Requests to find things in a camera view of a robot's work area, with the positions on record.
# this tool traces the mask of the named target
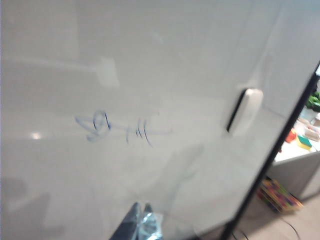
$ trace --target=green plant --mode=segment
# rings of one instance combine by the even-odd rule
[[[320,93],[315,91],[311,96],[309,96],[305,106],[307,109],[312,109],[313,111],[320,113]]]

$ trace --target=black cable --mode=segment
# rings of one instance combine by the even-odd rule
[[[247,235],[240,229],[238,229],[238,231],[245,237],[246,240],[249,240],[249,238],[247,237]],[[234,233],[232,233],[232,237],[235,239],[235,240],[238,240],[236,238],[236,236],[234,235]]]
[[[288,225],[294,230],[294,232],[295,232],[298,240],[301,240],[301,237],[300,237],[298,231],[295,229],[295,227],[292,226],[291,223],[287,222],[287,221],[284,220],[283,218],[280,218],[280,219],[281,219],[284,223],[288,224]],[[248,236],[247,236],[242,230],[238,229],[238,231],[245,237],[246,240],[249,240]],[[234,238],[234,240],[238,240],[238,239],[236,238],[236,236],[234,235],[234,233],[232,233],[232,237]]]
[[[239,230],[239,232],[242,233],[242,235],[245,237],[246,240],[249,240],[249,238],[247,237],[247,235],[243,231]]]
[[[280,218],[283,222],[285,222],[286,224],[288,224],[293,230],[294,230],[294,232],[295,232],[295,234],[296,234],[296,236],[297,236],[297,238],[298,238],[298,240],[301,240],[301,237],[300,237],[300,235],[299,235],[299,233],[298,233],[298,231],[295,229],[295,227],[294,226],[292,226],[289,222],[287,222],[286,220],[284,220],[283,218]]]
[[[235,240],[238,240],[238,239],[235,237],[234,233],[231,233],[231,234],[232,234],[232,237],[233,237]]]

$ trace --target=red object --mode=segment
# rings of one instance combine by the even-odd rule
[[[289,132],[288,136],[286,136],[285,141],[287,143],[291,143],[293,140],[295,140],[297,137],[296,131],[292,128],[291,131]]]

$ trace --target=floor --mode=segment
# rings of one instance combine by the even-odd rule
[[[303,201],[304,207],[291,214],[274,213],[255,197],[241,219],[234,236],[238,240],[317,240],[320,239],[320,194]]]

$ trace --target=whiteboard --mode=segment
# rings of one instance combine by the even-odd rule
[[[3,1],[2,236],[166,239],[231,220],[320,56],[315,1]],[[245,88],[250,130],[226,126]]]

